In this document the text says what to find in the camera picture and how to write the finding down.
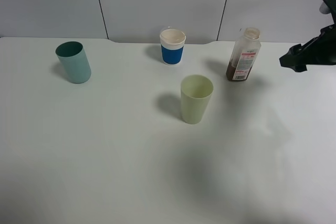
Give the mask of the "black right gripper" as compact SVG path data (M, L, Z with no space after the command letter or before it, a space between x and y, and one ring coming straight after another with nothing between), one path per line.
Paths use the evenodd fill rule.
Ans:
M335 65L335 0L323 0L330 9L333 24L322 28L319 37L292 46L279 58L280 65L294 72L307 71L307 65Z

